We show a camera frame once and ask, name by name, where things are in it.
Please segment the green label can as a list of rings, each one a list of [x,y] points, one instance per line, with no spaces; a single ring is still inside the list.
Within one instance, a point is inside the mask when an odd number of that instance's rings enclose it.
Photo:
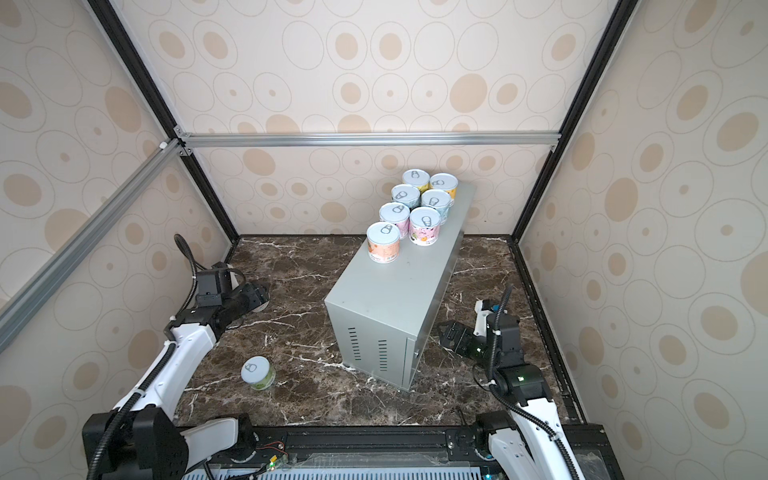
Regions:
[[[243,364],[241,378],[253,390],[263,391],[272,386],[276,373],[266,357],[255,356]]]

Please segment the pink flower label can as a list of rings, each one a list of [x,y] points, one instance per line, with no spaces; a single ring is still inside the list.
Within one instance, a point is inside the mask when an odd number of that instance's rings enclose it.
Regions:
[[[431,246],[439,236],[440,213],[431,207],[417,207],[410,212],[409,236],[418,246]]]

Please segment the brown label can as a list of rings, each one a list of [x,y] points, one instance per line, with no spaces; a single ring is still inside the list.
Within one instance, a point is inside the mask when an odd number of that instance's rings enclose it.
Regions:
[[[377,263],[391,263],[397,259],[400,251],[400,230],[390,222],[376,222],[367,231],[369,257]]]

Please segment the teal label can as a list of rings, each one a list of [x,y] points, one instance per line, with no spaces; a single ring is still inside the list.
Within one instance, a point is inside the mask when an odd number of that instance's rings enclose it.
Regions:
[[[452,205],[452,197],[445,190],[430,189],[421,195],[420,204],[423,207],[429,207],[436,210],[440,214],[441,221],[445,222]]]

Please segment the light blue label can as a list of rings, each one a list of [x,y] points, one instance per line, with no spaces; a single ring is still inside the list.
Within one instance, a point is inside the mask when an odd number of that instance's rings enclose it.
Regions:
[[[420,206],[421,191],[409,184],[399,184],[392,188],[391,197],[393,202],[414,209]]]

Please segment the yellow orange label can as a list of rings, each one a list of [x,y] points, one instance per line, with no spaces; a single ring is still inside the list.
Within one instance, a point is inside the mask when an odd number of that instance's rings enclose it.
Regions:
[[[437,173],[430,177],[429,185],[431,189],[443,190],[447,192],[451,197],[451,201],[454,201],[459,181],[452,174]]]

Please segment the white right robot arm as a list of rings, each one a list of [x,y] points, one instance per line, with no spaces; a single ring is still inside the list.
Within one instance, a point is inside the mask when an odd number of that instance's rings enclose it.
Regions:
[[[525,360],[520,319],[485,307],[476,324],[438,326],[446,350],[477,362],[480,382],[503,409],[477,417],[475,451],[496,462],[508,479],[582,479],[551,389],[541,369]]]

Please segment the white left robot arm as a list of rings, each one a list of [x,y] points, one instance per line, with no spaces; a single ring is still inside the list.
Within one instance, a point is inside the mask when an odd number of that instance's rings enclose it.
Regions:
[[[268,302],[264,286],[245,282],[211,305],[172,317],[162,352],[137,385],[110,411],[85,423],[88,478],[180,479],[220,452],[253,451],[257,438],[245,414],[188,429],[175,426],[172,418],[197,367],[229,325]]]

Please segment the grey metal cabinet box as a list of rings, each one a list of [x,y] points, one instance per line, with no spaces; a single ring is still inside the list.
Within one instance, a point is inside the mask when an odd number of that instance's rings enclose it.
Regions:
[[[450,277],[476,188],[462,182],[447,222],[431,246],[401,242],[391,263],[363,243],[324,303],[343,363],[409,390]]]

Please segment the silver aluminium crossbar back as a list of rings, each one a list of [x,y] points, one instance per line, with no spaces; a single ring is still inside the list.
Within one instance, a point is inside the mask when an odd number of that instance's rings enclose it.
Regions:
[[[192,148],[402,147],[455,145],[557,145],[556,131],[378,132],[291,134],[191,134],[181,140]]]

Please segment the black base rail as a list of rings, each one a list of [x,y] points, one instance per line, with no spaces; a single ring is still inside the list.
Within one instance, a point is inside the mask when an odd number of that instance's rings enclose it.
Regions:
[[[287,455],[285,468],[353,468],[362,465],[477,467],[494,477],[499,464],[479,450],[476,425],[453,426],[255,426],[255,447],[217,453],[220,468],[258,468],[275,455]]]

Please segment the silver aluminium rail left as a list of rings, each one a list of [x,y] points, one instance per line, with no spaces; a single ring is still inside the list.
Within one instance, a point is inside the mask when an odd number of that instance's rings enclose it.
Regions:
[[[1,310],[2,350],[14,342],[166,164],[180,156],[180,151],[181,142],[178,139],[166,140],[164,146],[157,149],[4,306]]]

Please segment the black corner frame post left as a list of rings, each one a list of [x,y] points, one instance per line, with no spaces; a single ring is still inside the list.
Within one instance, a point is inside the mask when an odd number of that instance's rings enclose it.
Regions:
[[[166,136],[172,140],[178,140],[184,149],[180,158],[193,182],[201,193],[214,218],[222,228],[231,245],[235,245],[240,234],[234,223],[226,213],[223,203],[214,191],[208,176],[196,158],[192,149],[182,139],[181,128],[171,112],[157,83],[148,70],[145,62],[131,40],[123,22],[118,17],[118,12],[111,1],[89,0],[86,4],[96,17],[98,24],[104,30],[107,38],[114,47],[118,57],[126,67],[130,77],[136,84],[145,103],[149,106],[155,119]]]

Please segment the black corner frame post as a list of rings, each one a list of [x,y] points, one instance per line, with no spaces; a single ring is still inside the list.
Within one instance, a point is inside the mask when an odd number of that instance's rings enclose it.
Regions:
[[[606,28],[600,37],[594,54],[587,65],[581,83],[576,89],[575,96],[566,112],[559,130],[559,140],[554,149],[548,154],[542,170],[527,198],[520,218],[509,238],[509,245],[520,243],[541,200],[559,166],[562,157],[579,126],[590,100],[605,73],[608,64],[634,15],[638,0],[620,0],[609,17]]]
[[[240,234],[234,223],[226,213],[223,203],[214,191],[208,176],[196,158],[192,149],[182,139],[181,128],[171,112],[157,83],[148,70],[145,62],[131,40],[123,22],[118,17],[118,12],[111,1],[89,0],[86,4],[96,17],[98,24],[104,30],[107,38],[114,47],[118,57],[126,67],[130,77],[136,84],[145,103],[149,106],[155,119],[166,136],[172,140],[178,140],[184,149],[180,158],[193,182],[201,193],[214,218],[222,228],[231,245],[235,245]]]

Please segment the black corner frame post right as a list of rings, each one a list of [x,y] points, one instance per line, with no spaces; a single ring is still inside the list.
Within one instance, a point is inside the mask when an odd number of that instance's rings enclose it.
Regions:
[[[608,64],[634,15],[638,0],[620,0],[609,17],[606,28],[600,37],[594,54],[587,65],[581,83],[576,89],[575,96],[566,112],[559,130],[559,140],[554,149],[548,154],[542,170],[527,198],[520,218],[509,238],[509,245],[520,243],[541,200],[559,166],[562,157],[579,126],[590,100],[605,73]]]

